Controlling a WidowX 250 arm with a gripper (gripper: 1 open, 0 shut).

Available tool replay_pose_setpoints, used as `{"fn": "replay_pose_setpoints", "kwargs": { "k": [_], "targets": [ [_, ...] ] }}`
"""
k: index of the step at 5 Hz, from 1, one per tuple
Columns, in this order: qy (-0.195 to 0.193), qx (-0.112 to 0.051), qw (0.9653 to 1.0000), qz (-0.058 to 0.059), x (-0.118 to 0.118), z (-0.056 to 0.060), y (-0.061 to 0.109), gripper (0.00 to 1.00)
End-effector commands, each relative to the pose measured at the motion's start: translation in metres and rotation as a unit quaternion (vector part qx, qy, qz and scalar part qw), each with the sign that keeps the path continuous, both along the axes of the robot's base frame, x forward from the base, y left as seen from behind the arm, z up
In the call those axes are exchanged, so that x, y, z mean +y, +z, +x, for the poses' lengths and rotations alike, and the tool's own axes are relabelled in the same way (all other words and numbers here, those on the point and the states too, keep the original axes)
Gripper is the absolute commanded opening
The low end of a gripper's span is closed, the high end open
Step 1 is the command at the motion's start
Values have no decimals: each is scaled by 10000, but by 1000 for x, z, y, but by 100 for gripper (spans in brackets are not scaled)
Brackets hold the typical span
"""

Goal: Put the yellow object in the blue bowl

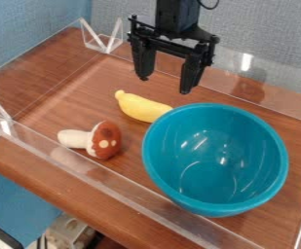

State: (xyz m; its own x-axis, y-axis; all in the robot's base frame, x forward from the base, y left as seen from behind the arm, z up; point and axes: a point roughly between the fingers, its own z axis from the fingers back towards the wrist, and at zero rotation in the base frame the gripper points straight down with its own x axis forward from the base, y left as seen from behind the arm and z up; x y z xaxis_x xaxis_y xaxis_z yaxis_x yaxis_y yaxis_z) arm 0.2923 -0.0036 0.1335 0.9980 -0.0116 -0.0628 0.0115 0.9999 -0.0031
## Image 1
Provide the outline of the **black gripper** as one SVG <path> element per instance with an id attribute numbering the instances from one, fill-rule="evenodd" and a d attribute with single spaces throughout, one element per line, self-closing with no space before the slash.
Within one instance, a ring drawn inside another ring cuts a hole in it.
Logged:
<path id="1" fill-rule="evenodd" d="M 198 86 L 205 68 L 213 64 L 216 45 L 221 39 L 199 27 L 201 10 L 214 10 L 202 0 L 157 0 L 155 15 L 143 18 L 129 16 L 134 70 L 147 81 L 154 72 L 157 51 L 186 57 L 181 67 L 179 93 L 189 94 Z"/>

